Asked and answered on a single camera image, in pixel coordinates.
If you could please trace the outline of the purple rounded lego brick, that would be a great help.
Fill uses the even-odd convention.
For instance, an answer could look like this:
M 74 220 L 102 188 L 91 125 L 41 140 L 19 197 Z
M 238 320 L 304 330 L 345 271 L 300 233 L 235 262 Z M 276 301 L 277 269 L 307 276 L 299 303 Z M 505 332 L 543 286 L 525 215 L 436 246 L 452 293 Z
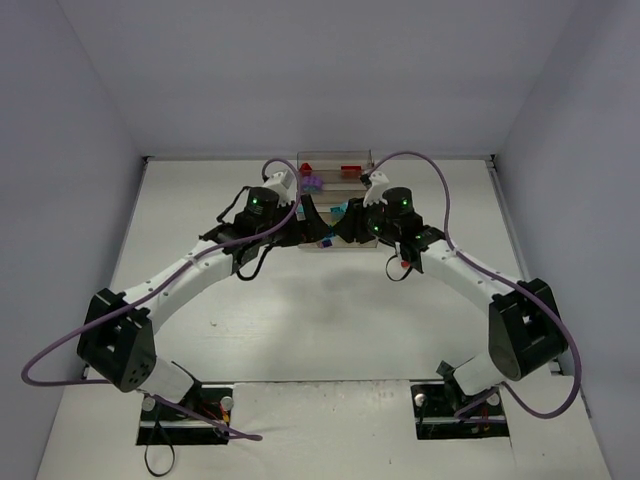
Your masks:
M 308 194 L 321 193 L 324 190 L 324 181 L 316 175 L 302 177 L 302 191 Z

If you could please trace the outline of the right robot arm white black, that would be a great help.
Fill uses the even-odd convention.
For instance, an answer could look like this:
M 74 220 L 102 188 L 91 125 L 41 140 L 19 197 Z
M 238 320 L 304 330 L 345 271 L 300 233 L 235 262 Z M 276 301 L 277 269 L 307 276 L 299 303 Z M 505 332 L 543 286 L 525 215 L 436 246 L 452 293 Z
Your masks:
M 447 243 L 443 231 L 423 222 L 406 187 L 386 190 L 376 203 L 349 200 L 334 232 L 348 243 L 377 239 L 394 248 L 411 269 L 444 283 L 487 315 L 484 349 L 457 367 L 441 365 L 438 371 L 467 397 L 507 380 L 519 381 L 569 348 L 548 314 L 557 307 L 545 282 L 501 282 L 486 266 L 472 268 Z

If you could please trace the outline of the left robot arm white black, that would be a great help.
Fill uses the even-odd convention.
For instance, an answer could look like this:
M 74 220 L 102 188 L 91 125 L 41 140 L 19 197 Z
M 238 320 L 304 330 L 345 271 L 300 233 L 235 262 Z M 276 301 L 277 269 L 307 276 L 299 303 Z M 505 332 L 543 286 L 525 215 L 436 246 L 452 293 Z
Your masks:
M 187 255 L 143 284 L 90 301 L 77 354 L 123 393 L 139 391 L 197 411 L 202 383 L 156 352 L 155 336 L 179 309 L 275 247 L 314 243 L 330 232 L 310 195 L 282 203 L 272 188 L 251 187 L 233 221 L 201 235 Z

